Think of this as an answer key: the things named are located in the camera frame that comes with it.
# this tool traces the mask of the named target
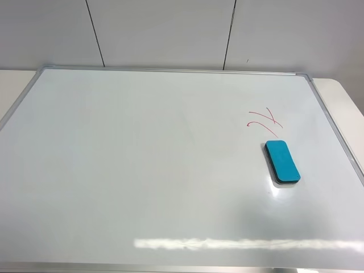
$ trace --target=whiteboard frame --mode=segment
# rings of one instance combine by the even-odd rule
[[[93,70],[93,71],[135,71],[135,72],[177,72],[177,73],[215,73],[215,74],[242,74],[242,75],[276,75],[276,76],[300,76],[304,77],[310,86],[313,94],[316,97],[321,109],[325,113],[328,122],[331,125],[337,139],[339,140],[342,148],[345,151],[351,165],[353,166],[356,174],[358,175],[361,183],[364,186],[364,174],[360,168],[356,157],[345,142],[337,125],[335,124],[330,112],[328,111],[323,99],[321,98],[312,78],[306,73],[283,73],[283,72],[254,72],[254,71],[209,71],[209,70],[182,70],[182,69],[128,69],[128,68],[107,68],[107,67],[78,67],[78,66],[61,66],[61,65],[44,65],[40,67],[31,81],[27,84],[23,92],[11,105],[9,110],[0,120],[0,131],[4,128],[16,109],[22,103],[28,92],[37,82],[40,75],[47,69],[66,69],[66,70]],[[47,263],[47,262],[0,262],[0,272],[175,272],[175,273],[297,273],[287,268],[265,268],[265,267],[224,267],[224,266],[153,266],[153,265],[139,265],[139,264],[98,264],[98,263]],[[339,273],[346,270],[325,270],[325,272]]]

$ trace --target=white table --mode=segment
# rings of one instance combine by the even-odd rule
[[[0,118],[34,74],[35,71],[0,71]],[[364,169],[364,116],[338,81],[314,78],[314,83],[355,159]]]

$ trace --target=whiteboard eraser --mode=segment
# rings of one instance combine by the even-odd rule
[[[295,184],[301,179],[286,142],[269,140],[265,149],[278,183]]]

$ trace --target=white wall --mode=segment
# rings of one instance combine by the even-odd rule
[[[0,69],[217,69],[234,0],[0,0]],[[225,70],[334,78],[364,112],[364,0],[237,0]]]
[[[234,0],[88,0],[105,66],[222,70]]]
[[[84,0],[0,0],[0,68],[102,65]]]
[[[225,69],[339,80],[364,112],[363,0],[237,0]]]

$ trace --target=whiteboard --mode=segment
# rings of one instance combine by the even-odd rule
[[[0,268],[364,269],[364,187],[305,77],[68,68],[34,82],[2,120]],[[296,185],[274,181],[275,139]]]

